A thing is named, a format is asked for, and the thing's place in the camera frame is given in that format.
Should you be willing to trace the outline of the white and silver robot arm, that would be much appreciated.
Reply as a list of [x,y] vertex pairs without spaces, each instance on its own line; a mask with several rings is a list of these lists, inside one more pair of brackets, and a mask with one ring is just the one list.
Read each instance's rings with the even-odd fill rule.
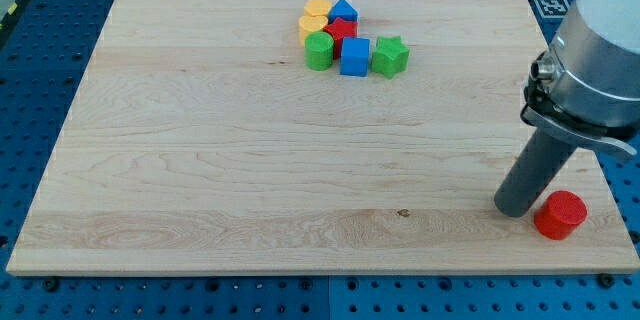
[[636,156],[639,0],[573,0],[548,49],[531,66],[522,119],[552,138]]

